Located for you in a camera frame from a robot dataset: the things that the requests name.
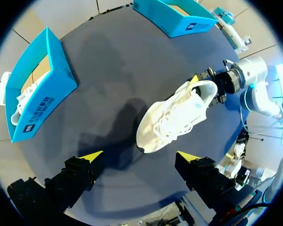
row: yellow triangle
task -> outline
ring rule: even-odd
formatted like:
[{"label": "yellow triangle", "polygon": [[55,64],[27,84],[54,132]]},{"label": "yellow triangle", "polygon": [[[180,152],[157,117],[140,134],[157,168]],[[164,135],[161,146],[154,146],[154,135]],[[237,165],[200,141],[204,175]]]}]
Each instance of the yellow triangle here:
[{"label": "yellow triangle", "polygon": [[102,152],[103,152],[103,151],[99,151],[99,152],[96,152],[96,153],[88,154],[88,155],[79,157],[79,159],[86,159],[86,160],[89,160],[90,162],[92,162],[92,161],[93,161],[96,157],[98,157],[99,154],[101,154]]},{"label": "yellow triangle", "polygon": [[198,81],[199,81],[198,76],[195,75],[195,76],[192,78],[192,80],[190,81],[190,84],[196,83],[196,82],[198,82]]},{"label": "yellow triangle", "polygon": [[178,151],[177,153],[179,153],[183,158],[186,159],[186,161],[188,161],[189,163],[195,159],[201,159],[200,157],[197,157],[195,155],[191,155],[191,154],[187,154],[187,153],[184,153],[184,152],[180,152]]}]

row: dark gray table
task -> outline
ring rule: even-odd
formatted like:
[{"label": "dark gray table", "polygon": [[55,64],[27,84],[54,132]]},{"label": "dark gray table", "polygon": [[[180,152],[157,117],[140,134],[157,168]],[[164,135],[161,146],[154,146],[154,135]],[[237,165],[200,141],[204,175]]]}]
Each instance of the dark gray table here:
[{"label": "dark gray table", "polygon": [[220,70],[222,60],[238,60],[217,28],[170,39],[124,8],[84,23],[62,42],[79,88],[20,145],[40,181],[59,173],[71,156],[104,151],[106,169],[70,210],[77,219],[109,225],[171,203],[188,191],[174,168],[175,153],[220,161],[238,136],[239,98],[229,95],[225,105],[207,110],[207,120],[162,150],[143,154],[135,143],[139,122],[154,102],[207,66]]}]

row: white sneaker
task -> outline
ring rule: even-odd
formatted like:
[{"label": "white sneaker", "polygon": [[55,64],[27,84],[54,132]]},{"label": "white sneaker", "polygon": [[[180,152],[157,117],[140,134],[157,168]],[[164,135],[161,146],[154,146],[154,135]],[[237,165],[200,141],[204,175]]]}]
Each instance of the white sneaker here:
[{"label": "white sneaker", "polygon": [[23,112],[28,100],[32,97],[34,91],[37,89],[37,87],[40,85],[40,83],[42,82],[42,80],[45,78],[45,76],[48,73],[49,72],[46,72],[44,75],[42,75],[35,83],[33,83],[32,85],[27,87],[24,90],[24,92],[20,96],[17,97],[19,104],[17,105],[17,109],[16,109],[15,113],[10,117],[11,124],[13,124],[14,126],[18,125],[20,116],[22,115],[22,112]]},{"label": "white sneaker", "polygon": [[[199,87],[201,97],[195,87]],[[155,102],[137,129],[137,146],[143,148],[144,153],[152,153],[177,140],[178,136],[189,133],[194,125],[207,118],[206,110],[217,90],[212,81],[192,84],[187,81],[168,100]]]}]

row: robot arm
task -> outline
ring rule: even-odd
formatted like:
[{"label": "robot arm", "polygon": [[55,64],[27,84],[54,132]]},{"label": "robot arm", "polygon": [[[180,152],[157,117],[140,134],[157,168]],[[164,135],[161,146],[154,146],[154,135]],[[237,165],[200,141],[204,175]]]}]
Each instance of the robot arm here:
[{"label": "robot arm", "polygon": [[258,112],[277,120],[283,118],[281,107],[268,97],[265,81],[249,86],[240,96],[242,108],[251,112]]},{"label": "robot arm", "polygon": [[226,72],[218,74],[216,78],[221,81],[226,93],[234,94],[248,88],[240,96],[242,108],[274,117],[283,123],[283,109],[268,97],[265,81],[267,65],[261,57],[253,56],[237,63],[225,60],[224,65]]}]

